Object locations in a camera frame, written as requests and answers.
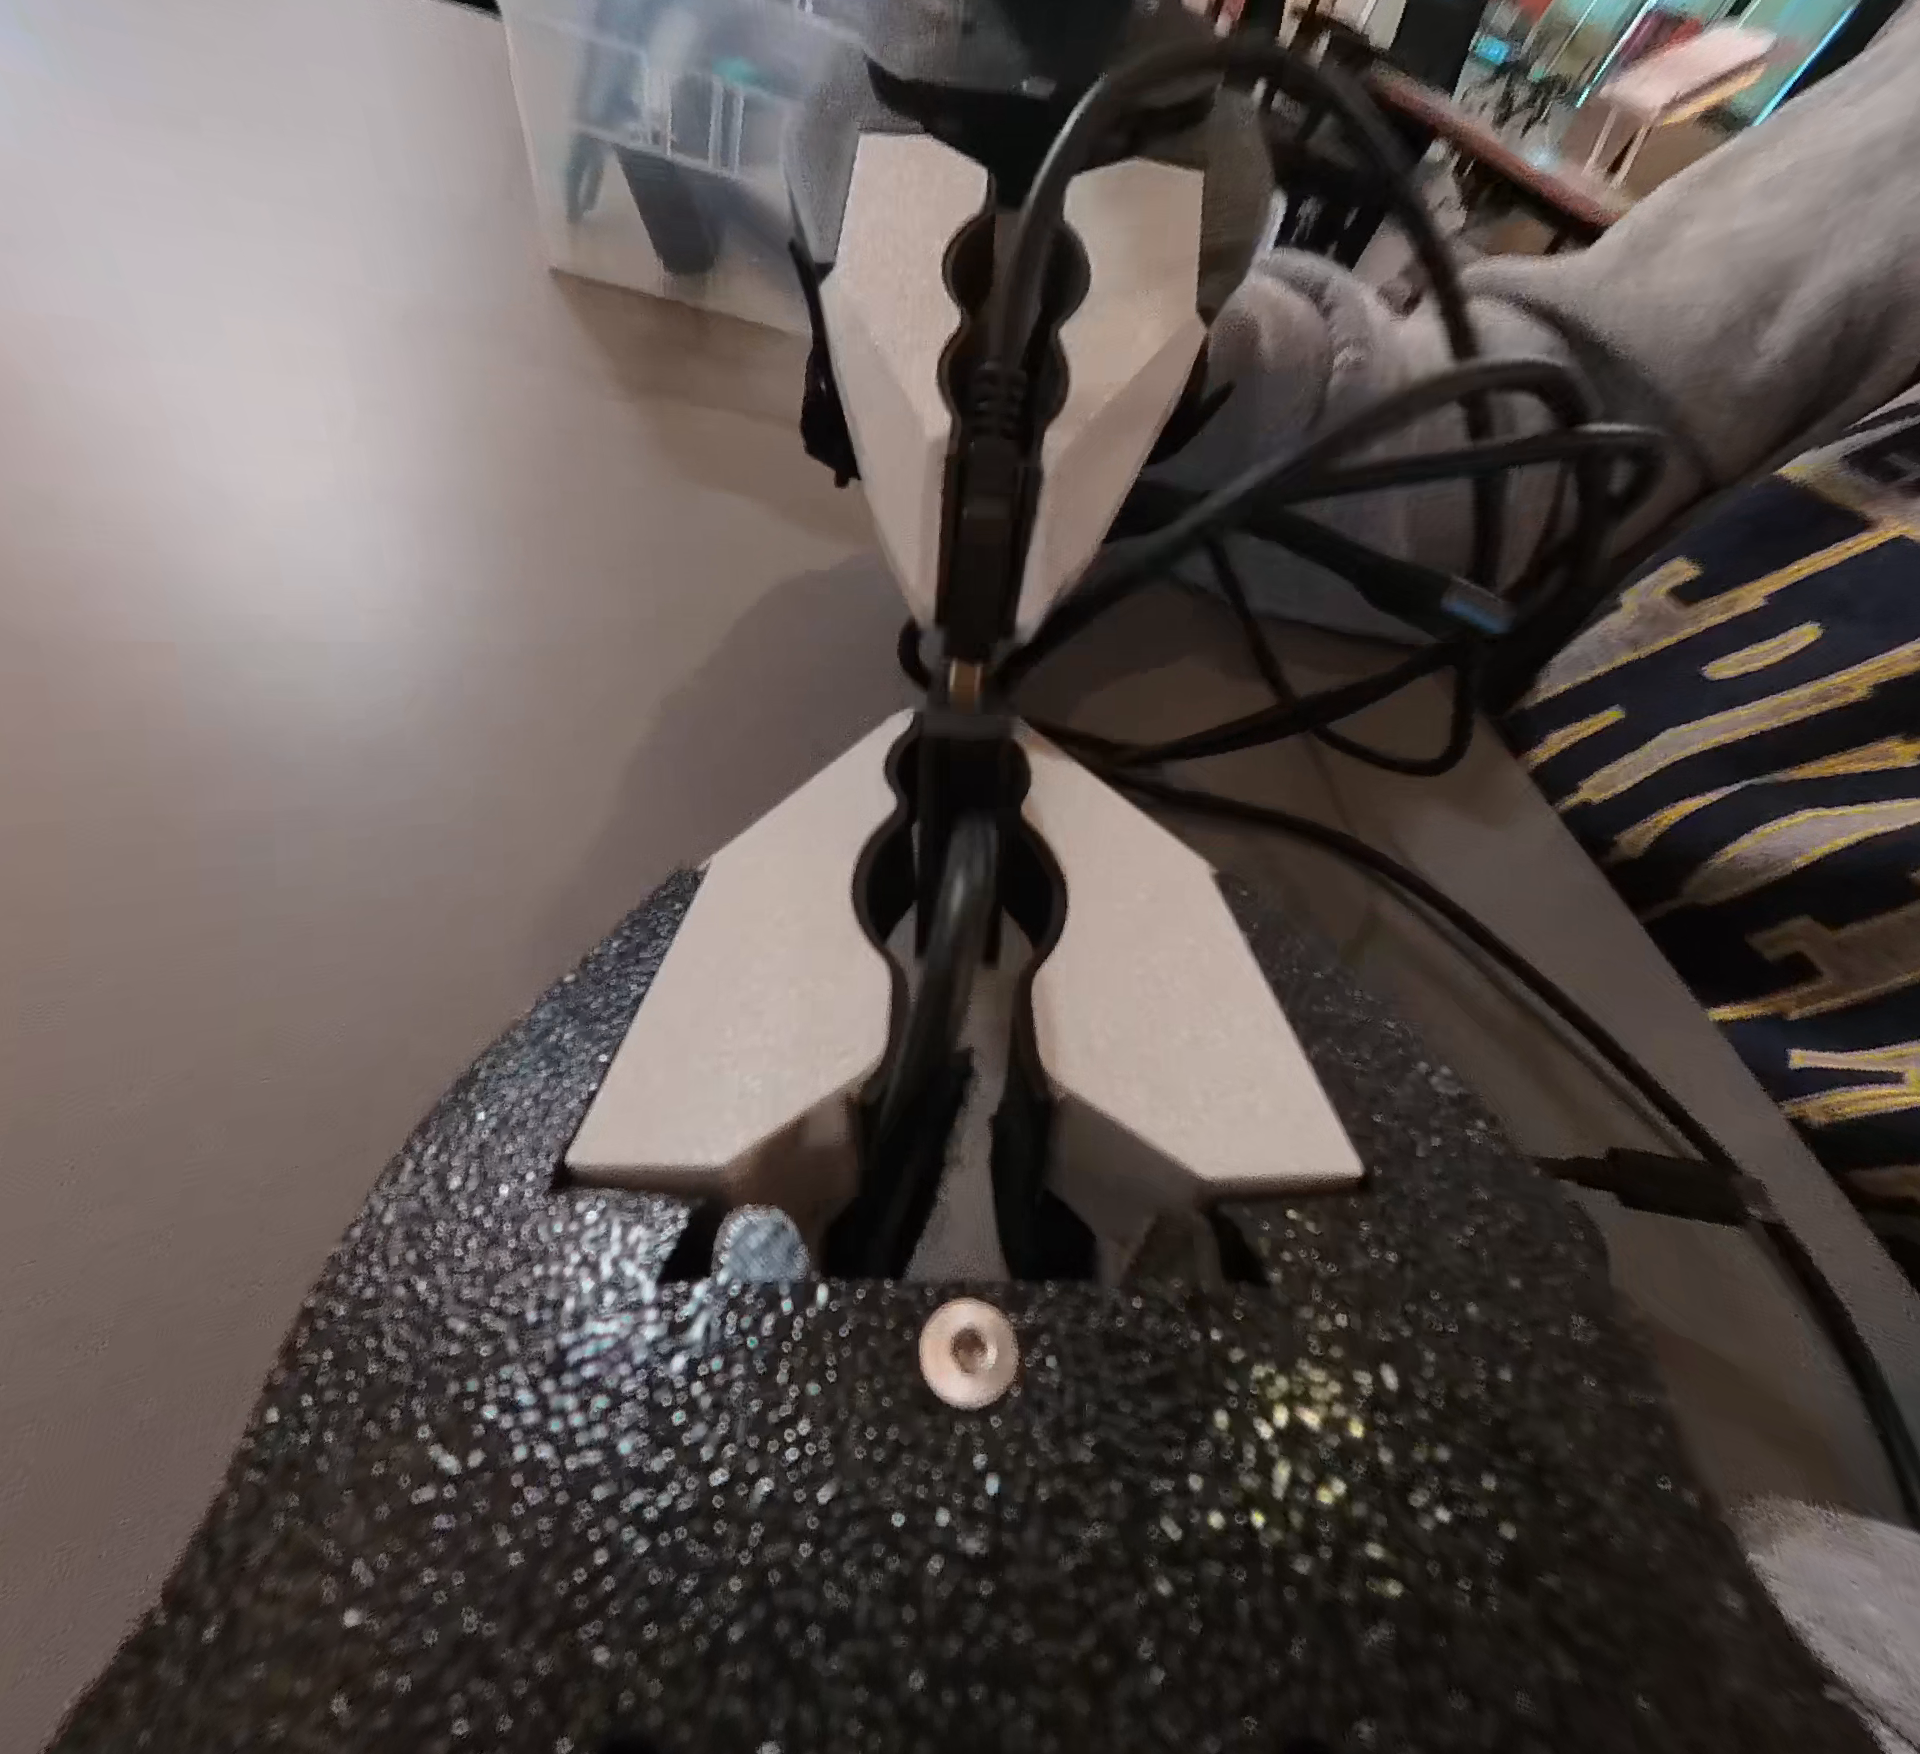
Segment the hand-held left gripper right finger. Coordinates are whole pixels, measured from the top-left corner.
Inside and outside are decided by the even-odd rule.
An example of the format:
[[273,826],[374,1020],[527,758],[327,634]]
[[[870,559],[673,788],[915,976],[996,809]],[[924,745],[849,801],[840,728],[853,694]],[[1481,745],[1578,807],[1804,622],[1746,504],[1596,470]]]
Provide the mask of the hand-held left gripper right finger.
[[1172,1215],[1360,1190],[1360,1151],[1212,864],[1033,728],[1013,745],[1009,1269],[1093,1276]]

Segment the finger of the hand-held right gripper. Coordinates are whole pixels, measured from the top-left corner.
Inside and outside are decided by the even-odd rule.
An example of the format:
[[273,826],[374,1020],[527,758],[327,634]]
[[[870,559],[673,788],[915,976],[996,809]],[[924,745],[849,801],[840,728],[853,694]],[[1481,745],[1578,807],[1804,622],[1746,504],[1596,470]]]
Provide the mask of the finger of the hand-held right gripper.
[[1188,387],[1199,314],[1204,178],[1106,165],[1066,189],[1066,231],[1090,285],[1059,340],[1066,395],[1046,426],[1027,541],[1018,634],[1033,637],[1097,556]]
[[949,252],[984,206],[972,157],[919,133],[863,133],[829,269],[829,360],[858,480],[919,625],[937,605],[955,429],[941,367],[963,327]]

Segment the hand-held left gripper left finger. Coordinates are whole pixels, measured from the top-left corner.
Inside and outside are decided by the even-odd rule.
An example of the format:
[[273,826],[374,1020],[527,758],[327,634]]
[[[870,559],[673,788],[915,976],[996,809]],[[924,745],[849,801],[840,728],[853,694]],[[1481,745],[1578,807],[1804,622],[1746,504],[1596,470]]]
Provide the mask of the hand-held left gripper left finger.
[[567,1148],[570,1181],[777,1209],[826,1248],[893,1011],[853,872],[898,811],[887,760],[912,721],[893,713],[709,859]]

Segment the person's patterned pants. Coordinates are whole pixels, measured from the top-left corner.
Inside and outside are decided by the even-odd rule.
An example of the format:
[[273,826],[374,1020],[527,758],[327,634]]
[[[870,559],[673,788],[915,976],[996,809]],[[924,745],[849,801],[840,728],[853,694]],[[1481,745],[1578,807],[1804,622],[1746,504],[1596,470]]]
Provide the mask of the person's patterned pants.
[[1502,736],[1819,1163],[1916,1213],[1916,388],[1655,546]]

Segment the black cable gold usb plug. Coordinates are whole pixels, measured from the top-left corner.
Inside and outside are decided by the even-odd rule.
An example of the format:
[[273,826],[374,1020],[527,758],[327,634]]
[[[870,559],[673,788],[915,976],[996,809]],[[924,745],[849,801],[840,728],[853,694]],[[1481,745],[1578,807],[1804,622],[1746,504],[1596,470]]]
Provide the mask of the black cable gold usb plug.
[[1372,86],[1361,77],[1313,63],[1274,41],[1203,38],[1141,51],[1104,73],[1066,115],[1029,181],[1015,229],[996,243],[976,365],[963,387],[957,445],[949,458],[936,626],[945,672],[936,699],[975,717],[992,701],[995,681],[1015,680],[1015,659],[1036,653],[1021,637],[1018,599],[1043,494],[1045,424],[1027,411],[1027,351],[1039,320],[1069,184],[1106,135],[1131,121],[1168,86],[1203,77],[1246,77],[1333,112],[1376,167],[1388,204],[1411,237],[1445,318],[1452,359],[1479,365],[1479,332],[1417,187]]

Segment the clear plastic bin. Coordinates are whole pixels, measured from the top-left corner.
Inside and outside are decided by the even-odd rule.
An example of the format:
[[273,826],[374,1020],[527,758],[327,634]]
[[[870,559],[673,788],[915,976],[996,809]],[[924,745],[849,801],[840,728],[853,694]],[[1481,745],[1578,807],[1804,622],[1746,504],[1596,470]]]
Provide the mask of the clear plastic bin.
[[882,0],[495,0],[563,274],[805,335],[785,140]]

